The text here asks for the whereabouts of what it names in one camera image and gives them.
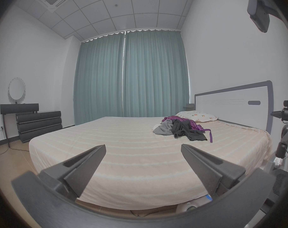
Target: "pile of clothes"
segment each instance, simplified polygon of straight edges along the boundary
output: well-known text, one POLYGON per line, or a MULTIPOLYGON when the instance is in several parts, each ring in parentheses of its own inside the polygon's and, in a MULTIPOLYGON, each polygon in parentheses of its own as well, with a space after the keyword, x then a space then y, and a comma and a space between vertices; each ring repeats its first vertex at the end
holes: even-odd
POLYGON ((203 129, 201 125, 193 120, 181 118, 179 116, 164 117, 161 125, 156 127, 153 132, 160 135, 172 135, 175 138, 186 136, 190 141, 207 140, 204 136, 205 131, 209 131, 210 142, 213 142, 210 129, 203 129))

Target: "ceiling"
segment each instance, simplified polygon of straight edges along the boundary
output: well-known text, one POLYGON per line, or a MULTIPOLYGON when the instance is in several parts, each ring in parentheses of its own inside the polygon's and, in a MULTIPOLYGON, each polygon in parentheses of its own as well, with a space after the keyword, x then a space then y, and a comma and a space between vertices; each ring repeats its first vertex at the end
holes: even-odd
POLYGON ((35 0, 17 0, 16 5, 63 38, 74 35, 83 41, 124 29, 181 29, 192 1, 69 0, 53 13, 35 0))

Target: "black baseboard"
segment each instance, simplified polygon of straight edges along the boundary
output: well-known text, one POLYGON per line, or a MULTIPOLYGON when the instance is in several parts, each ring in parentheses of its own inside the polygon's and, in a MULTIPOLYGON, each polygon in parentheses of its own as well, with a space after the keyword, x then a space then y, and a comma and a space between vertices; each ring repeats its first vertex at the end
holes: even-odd
POLYGON ((16 140, 19 140, 19 136, 15 136, 15 137, 12 137, 12 138, 8 138, 8 139, 3 139, 3 140, 0 140, 0 145, 3 145, 3 144, 6 144, 9 140, 9 142, 14 142, 16 140))
MULTIPOLYGON (((71 126, 68 126, 68 127, 73 127, 73 126, 75 126, 75 125, 73 124, 73 125, 71 125, 71 126)), ((63 127, 63 129, 64 129, 64 128, 68 128, 68 127, 63 127)))

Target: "decorative mirror frame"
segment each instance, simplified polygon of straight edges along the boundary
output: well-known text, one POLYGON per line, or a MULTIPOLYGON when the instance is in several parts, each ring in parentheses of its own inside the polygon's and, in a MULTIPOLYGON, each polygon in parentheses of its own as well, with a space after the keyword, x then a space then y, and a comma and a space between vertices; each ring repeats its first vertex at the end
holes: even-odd
POLYGON ((12 81, 15 80, 15 79, 19 79, 19 80, 23 83, 23 88, 24 88, 24 90, 23 90, 23 95, 22 95, 22 97, 25 95, 26 85, 25 85, 24 81, 23 81, 21 78, 13 78, 13 79, 11 80, 11 82, 9 83, 8 95, 9 95, 9 97, 10 97, 13 101, 17 102, 17 101, 19 101, 22 97, 20 97, 18 100, 15 100, 15 99, 13 99, 13 98, 11 97, 11 95, 10 95, 10 85, 11 85, 12 81))

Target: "gray headboard frame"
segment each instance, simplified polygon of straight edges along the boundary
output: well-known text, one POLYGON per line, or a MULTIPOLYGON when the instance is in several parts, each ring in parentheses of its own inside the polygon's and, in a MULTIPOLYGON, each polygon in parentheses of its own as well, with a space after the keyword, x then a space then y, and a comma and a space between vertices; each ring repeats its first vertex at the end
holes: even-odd
POLYGON ((234 90, 241 90, 241 89, 250 89, 250 88, 257 88, 257 87, 262 87, 262 86, 267 86, 268 87, 268 121, 267 121, 267 127, 266 131, 270 134, 272 130, 272 124, 273 124, 273 117, 271 116, 271 112, 274 111, 274 92, 273 92, 273 83, 272 81, 263 81, 263 82, 258 82, 254 84, 249 84, 249 85, 241 85, 241 86, 236 86, 236 87, 231 87, 227 89, 220 89, 220 90, 214 90, 210 92, 205 92, 205 93, 200 93, 200 94, 195 94, 195 109, 196 109, 196 96, 200 95, 210 95, 210 94, 215 94, 215 93, 222 93, 222 92, 228 92, 228 91, 234 91, 234 90))

